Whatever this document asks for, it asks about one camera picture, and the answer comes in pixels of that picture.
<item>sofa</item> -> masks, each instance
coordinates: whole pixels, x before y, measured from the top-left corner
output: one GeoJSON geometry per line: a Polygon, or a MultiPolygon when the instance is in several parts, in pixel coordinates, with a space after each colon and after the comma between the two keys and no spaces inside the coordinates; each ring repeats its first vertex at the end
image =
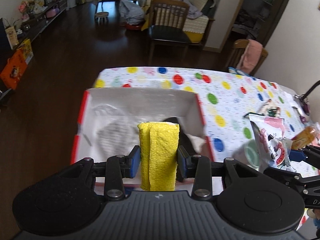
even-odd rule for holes
{"type": "MultiPolygon", "coordinates": [[[[183,31],[188,35],[193,44],[201,45],[206,43],[206,39],[211,29],[211,24],[214,21],[213,14],[215,12],[215,0],[188,0],[198,8],[203,15],[197,19],[186,19],[183,26],[183,31]]],[[[148,11],[151,0],[138,0],[145,12],[148,11]]],[[[148,15],[146,16],[146,23],[142,27],[142,31],[148,28],[148,15]]]]}

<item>dark brown floor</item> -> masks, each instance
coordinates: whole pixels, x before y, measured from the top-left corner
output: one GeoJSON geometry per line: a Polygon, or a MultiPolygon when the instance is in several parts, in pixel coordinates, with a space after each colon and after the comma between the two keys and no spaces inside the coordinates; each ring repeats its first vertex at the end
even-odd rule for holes
{"type": "MultiPolygon", "coordinates": [[[[69,164],[77,115],[85,89],[104,68],[147,63],[145,33],[119,27],[114,3],[104,3],[109,23],[96,26],[94,5],[61,14],[37,38],[32,59],[15,95],[0,113],[0,239],[19,231],[11,211],[23,188],[69,164]]],[[[221,54],[190,48],[156,47],[155,66],[219,70],[221,54]]]]}

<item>tablecloth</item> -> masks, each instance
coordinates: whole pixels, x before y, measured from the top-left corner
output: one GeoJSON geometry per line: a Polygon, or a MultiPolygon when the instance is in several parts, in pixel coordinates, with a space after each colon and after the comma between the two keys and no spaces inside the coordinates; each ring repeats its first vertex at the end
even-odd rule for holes
{"type": "MultiPolygon", "coordinates": [[[[123,67],[103,70],[94,87],[151,87],[180,89],[199,94],[205,134],[214,160],[222,162],[254,139],[248,112],[256,112],[271,98],[285,120],[285,137],[292,138],[304,125],[277,83],[230,73],[172,67],[123,67]]],[[[318,175],[306,163],[292,163],[303,177],[318,175]]]]}

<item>black chair seat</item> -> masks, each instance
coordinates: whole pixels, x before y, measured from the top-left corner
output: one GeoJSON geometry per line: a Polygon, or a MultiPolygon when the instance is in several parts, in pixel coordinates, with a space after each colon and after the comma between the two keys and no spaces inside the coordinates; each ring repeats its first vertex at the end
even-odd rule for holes
{"type": "Polygon", "coordinates": [[[183,30],[172,26],[152,25],[149,28],[149,36],[152,40],[191,44],[189,37],[183,30]]]}

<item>round stool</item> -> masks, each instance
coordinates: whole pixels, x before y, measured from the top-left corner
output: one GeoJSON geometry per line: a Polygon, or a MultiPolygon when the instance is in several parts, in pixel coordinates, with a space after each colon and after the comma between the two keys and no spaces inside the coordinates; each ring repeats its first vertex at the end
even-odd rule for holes
{"type": "Polygon", "coordinates": [[[101,22],[102,20],[107,21],[107,20],[108,20],[108,15],[109,15],[108,12],[99,12],[99,13],[96,13],[96,14],[94,15],[94,19],[96,19],[97,22],[99,22],[99,19],[100,19],[100,22],[101,22]]]}

